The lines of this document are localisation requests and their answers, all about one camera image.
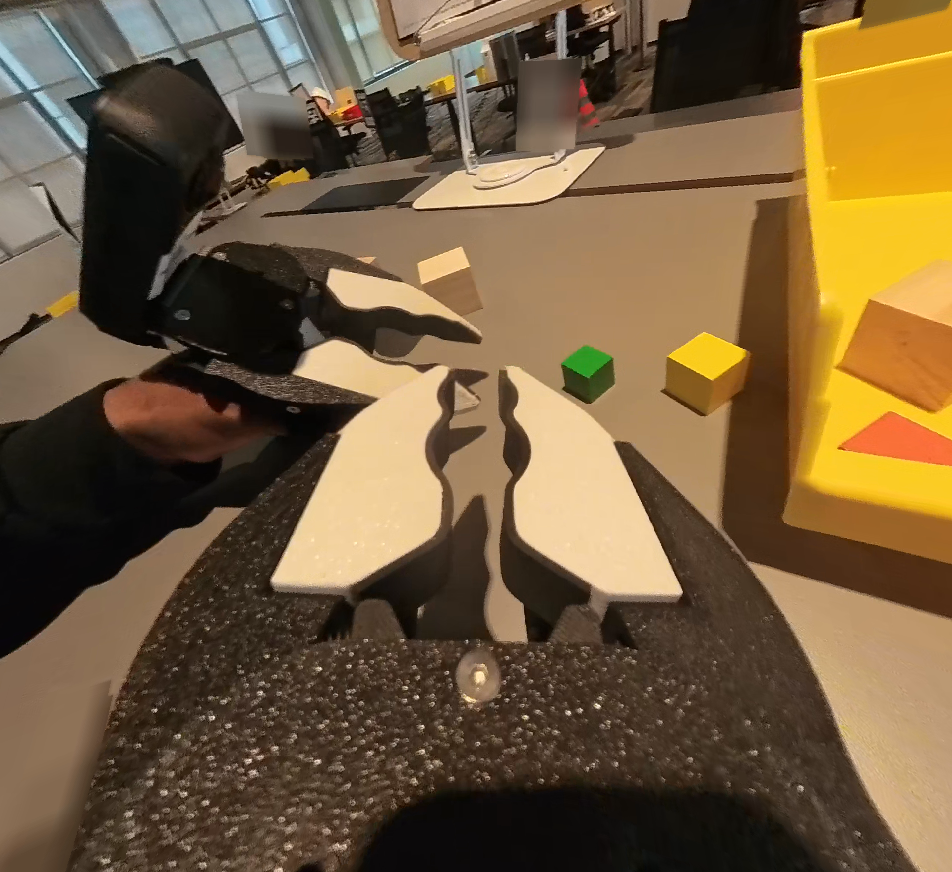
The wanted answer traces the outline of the orange triangular block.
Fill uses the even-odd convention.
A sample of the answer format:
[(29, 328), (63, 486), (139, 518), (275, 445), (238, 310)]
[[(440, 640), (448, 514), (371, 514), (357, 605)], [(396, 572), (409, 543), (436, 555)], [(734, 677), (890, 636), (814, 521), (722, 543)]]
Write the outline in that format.
[(840, 446), (842, 451), (928, 465), (951, 466), (951, 439), (895, 412), (876, 419)]

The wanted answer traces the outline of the natural wooden block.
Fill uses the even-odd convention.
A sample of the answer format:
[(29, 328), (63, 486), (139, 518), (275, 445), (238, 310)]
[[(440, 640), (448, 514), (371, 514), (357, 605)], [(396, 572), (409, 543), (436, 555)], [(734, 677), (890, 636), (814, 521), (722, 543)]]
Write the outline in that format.
[(951, 264), (935, 260), (866, 303), (839, 369), (929, 412), (951, 402)]

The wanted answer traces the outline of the person's left hand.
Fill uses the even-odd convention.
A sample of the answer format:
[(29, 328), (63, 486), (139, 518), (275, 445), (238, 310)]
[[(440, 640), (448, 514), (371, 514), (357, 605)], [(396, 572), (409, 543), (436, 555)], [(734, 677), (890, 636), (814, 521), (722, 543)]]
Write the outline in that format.
[(158, 376), (131, 378), (107, 389), (102, 408), (118, 436), (164, 465), (210, 463), (287, 432), (237, 403)]

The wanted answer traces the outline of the yellow wooden cube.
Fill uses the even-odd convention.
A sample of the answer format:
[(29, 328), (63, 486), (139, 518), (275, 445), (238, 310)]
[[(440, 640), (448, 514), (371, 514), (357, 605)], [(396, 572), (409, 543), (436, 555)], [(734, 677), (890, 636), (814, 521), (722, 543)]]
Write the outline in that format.
[(750, 363), (747, 349), (702, 332), (666, 357), (663, 392), (708, 416), (744, 389)]

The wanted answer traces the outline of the medium natural wooden cube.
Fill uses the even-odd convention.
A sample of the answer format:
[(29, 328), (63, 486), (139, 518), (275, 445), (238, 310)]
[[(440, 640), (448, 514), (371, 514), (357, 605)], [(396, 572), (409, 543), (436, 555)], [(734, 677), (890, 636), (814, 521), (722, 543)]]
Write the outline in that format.
[(417, 265), (423, 292), (460, 316), (482, 310), (482, 298), (463, 247), (454, 247)]

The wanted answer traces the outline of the white document stand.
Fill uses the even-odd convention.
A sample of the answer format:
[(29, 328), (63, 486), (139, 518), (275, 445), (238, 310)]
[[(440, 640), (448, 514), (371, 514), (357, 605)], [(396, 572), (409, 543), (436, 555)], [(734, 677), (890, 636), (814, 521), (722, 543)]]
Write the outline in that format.
[[(519, 207), (551, 201), (604, 152), (577, 144), (581, 62), (567, 54), (568, 8), (577, 0), (446, 0), (415, 34), (422, 57), (450, 52), (463, 167), (414, 201), (421, 212)], [(470, 128), (466, 82), (457, 48), (555, 15), (555, 57), (522, 62), (516, 79), (516, 152), (482, 160)]]

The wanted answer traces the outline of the black table panel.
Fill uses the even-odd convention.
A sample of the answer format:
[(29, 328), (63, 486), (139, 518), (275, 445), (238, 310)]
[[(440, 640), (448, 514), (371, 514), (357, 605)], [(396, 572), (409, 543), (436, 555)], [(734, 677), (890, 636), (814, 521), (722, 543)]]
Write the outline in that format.
[(298, 213), (364, 212), (396, 207), (428, 179), (428, 176), (414, 176), (337, 187), (304, 206)]

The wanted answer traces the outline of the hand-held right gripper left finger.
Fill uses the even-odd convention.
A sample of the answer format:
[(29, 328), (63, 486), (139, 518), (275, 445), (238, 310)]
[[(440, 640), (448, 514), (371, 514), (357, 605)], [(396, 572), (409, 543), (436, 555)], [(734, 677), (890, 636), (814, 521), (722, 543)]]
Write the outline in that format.
[(438, 365), (344, 426), (270, 576), (275, 592), (356, 601), (446, 543), (452, 497), (436, 448), (454, 408)]

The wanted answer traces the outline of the black office chair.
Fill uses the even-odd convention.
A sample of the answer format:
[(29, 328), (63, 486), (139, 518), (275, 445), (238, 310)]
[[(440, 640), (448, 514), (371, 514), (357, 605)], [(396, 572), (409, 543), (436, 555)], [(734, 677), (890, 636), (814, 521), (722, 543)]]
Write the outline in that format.
[(799, 0), (691, 0), (660, 22), (653, 114), (800, 87)]

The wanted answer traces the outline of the yellow plastic bin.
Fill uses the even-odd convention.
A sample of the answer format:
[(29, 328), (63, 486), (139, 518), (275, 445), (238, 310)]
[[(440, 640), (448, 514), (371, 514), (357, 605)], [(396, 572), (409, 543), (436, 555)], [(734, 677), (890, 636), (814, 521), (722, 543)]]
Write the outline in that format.
[(839, 369), (867, 301), (950, 262), (951, 11), (803, 37), (805, 196), (789, 213), (792, 526), (951, 559), (951, 468), (842, 451), (895, 412), (951, 436), (929, 412)]

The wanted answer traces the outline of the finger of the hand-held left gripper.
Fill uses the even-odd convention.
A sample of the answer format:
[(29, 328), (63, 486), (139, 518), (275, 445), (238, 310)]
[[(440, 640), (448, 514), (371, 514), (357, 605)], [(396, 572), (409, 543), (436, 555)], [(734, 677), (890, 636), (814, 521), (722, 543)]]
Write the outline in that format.
[(328, 270), (325, 333), (374, 353), (379, 331), (482, 343), (482, 331), (411, 284), (369, 273)]
[(422, 371), (404, 362), (379, 358), (344, 339), (327, 339), (307, 349), (292, 377), (379, 400), (413, 386)]

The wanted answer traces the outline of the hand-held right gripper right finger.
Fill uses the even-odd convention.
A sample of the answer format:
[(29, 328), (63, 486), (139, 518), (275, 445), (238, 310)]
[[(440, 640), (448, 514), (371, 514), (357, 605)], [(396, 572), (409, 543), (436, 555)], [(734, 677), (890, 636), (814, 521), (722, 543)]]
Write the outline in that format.
[(674, 604), (683, 589), (610, 434), (517, 366), (506, 427), (501, 568), (523, 604)]

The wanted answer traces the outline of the green wooden cube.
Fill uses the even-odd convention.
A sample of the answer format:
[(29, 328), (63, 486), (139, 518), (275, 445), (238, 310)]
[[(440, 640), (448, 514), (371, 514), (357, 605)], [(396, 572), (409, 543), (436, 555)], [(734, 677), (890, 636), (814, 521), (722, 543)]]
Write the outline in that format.
[(615, 385), (614, 359), (608, 353), (583, 345), (561, 363), (564, 390), (591, 404)]

